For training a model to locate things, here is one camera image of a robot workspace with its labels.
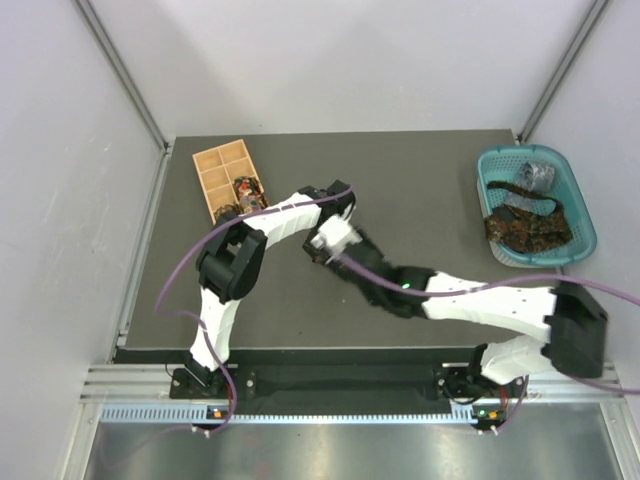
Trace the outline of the wooden compartment box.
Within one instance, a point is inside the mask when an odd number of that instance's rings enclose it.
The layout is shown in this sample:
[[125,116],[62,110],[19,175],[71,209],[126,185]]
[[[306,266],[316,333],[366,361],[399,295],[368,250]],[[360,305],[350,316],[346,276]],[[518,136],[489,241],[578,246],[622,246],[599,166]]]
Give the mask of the wooden compartment box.
[[262,182],[243,139],[222,144],[192,155],[207,209],[214,223],[214,211],[225,204],[237,203],[233,180],[254,176]]

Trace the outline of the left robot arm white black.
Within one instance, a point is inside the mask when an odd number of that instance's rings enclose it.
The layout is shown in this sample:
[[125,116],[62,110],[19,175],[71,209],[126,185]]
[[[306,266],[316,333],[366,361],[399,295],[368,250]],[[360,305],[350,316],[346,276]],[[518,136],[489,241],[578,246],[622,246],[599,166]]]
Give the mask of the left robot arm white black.
[[304,187],[265,210],[222,217],[196,259],[201,308],[194,343],[179,371],[185,378],[177,385],[203,398],[224,390],[236,313],[257,283],[266,251],[299,232],[315,233],[334,215],[349,219],[355,203],[352,187],[336,180],[326,189]]

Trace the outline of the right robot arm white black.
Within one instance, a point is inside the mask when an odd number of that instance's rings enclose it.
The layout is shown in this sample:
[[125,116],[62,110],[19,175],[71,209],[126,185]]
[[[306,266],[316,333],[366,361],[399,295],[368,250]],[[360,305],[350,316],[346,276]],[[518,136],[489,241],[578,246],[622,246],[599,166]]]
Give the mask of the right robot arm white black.
[[303,249],[355,285],[370,305],[396,317],[466,321],[514,332],[510,340],[474,349],[466,380],[478,395],[551,370],[581,380],[603,373],[608,315],[581,285],[492,288],[429,268],[394,265],[353,227],[338,236],[313,231]]

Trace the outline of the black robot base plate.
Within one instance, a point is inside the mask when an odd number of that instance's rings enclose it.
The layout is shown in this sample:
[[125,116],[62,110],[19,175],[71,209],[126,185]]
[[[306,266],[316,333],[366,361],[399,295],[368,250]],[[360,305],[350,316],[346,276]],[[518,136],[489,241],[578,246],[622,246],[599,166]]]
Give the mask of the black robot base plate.
[[215,397],[177,385],[175,400],[219,400],[238,415],[447,413],[457,402],[517,399],[523,383],[480,377],[471,348],[234,349]]

